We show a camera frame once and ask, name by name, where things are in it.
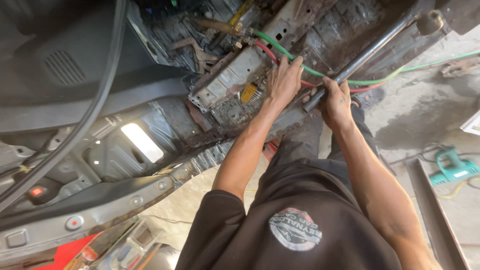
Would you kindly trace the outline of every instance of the red hose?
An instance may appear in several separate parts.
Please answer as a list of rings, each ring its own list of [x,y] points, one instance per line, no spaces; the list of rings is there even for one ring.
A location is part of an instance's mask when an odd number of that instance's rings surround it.
[[[375,85],[371,85],[371,86],[367,86],[367,87],[363,87],[363,88],[350,89],[350,93],[365,92],[365,91],[368,91],[370,89],[374,89],[375,87],[382,86],[384,84],[385,84],[385,82],[382,82],[382,83],[379,83],[379,84],[375,84]]]
[[[273,62],[275,62],[275,64],[279,65],[280,64],[280,60],[276,57],[276,55],[266,46],[264,45],[263,43],[261,43],[260,41],[256,40],[255,43],[254,43],[257,47],[261,48],[262,50],[264,50],[264,52],[268,55],[268,57],[270,57],[270,59],[273,60]],[[382,83],[379,83],[379,84],[376,84],[376,85],[371,85],[371,86],[368,86],[368,87],[364,87],[364,88],[355,88],[355,89],[350,89],[350,93],[358,93],[358,92],[364,92],[364,91],[368,91],[370,89],[373,89],[375,87],[379,87],[381,85],[383,85],[385,82],[382,82]],[[310,87],[310,88],[314,88],[314,87],[317,87],[316,85],[314,84],[311,84],[309,82],[306,82],[306,81],[301,81],[301,85],[303,86],[306,86],[306,87]]]
[[[260,41],[258,41],[258,40],[255,41],[255,45],[258,46],[259,48],[261,48],[262,50],[264,50],[265,53],[268,55],[268,57],[270,57],[270,59],[272,59],[273,62],[275,62],[275,64],[277,64],[277,65],[280,64],[280,60],[276,57],[276,55],[267,46],[265,46],[263,43],[260,43]],[[301,85],[306,86],[306,87],[310,87],[310,88],[316,87],[316,85],[311,84],[309,82],[305,82],[304,80],[301,81]]]

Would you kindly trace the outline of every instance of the foot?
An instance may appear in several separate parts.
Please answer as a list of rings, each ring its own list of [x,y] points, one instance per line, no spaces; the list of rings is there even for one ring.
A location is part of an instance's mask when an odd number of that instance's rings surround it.
[[[387,94],[385,87],[380,86],[365,92],[360,92],[352,96],[352,103],[363,110],[370,109],[373,105],[380,103]]]

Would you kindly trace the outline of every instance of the man's arm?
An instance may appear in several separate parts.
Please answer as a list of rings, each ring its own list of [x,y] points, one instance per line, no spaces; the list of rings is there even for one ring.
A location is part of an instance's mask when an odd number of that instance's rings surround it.
[[[218,170],[212,189],[230,192],[243,201],[243,193],[255,171],[273,121],[300,89],[303,61],[298,57],[291,65],[284,55],[278,69],[267,77],[267,98],[257,116],[235,140]]]
[[[353,193],[363,213],[395,250],[404,270],[441,269],[423,238],[411,202],[382,165],[357,128],[350,111],[350,89],[324,78],[327,102],[322,117],[337,138],[348,167]]]

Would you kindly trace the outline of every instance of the car underside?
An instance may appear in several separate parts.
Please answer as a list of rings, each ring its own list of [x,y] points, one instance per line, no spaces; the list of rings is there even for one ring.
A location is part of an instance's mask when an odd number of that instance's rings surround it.
[[[121,53],[98,117],[38,181],[24,179],[82,125]],[[378,80],[451,31],[480,22],[475,0],[6,0],[0,3],[0,266],[135,216],[220,164],[258,112],[274,67],[249,29],[334,76],[412,7],[415,16],[349,77]],[[419,30],[438,10],[441,24]],[[264,45],[280,56],[272,44]],[[318,85],[321,77],[304,73]],[[267,141],[319,115],[303,87]],[[25,189],[20,196],[15,192]]]

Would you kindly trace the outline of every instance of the man's left hand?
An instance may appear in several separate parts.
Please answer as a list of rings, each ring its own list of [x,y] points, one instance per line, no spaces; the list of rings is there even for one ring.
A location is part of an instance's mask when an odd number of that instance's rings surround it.
[[[267,76],[267,100],[271,105],[282,111],[295,97],[301,87],[301,74],[303,67],[300,65],[303,57],[297,57],[292,64],[283,55],[278,68],[272,69]]]

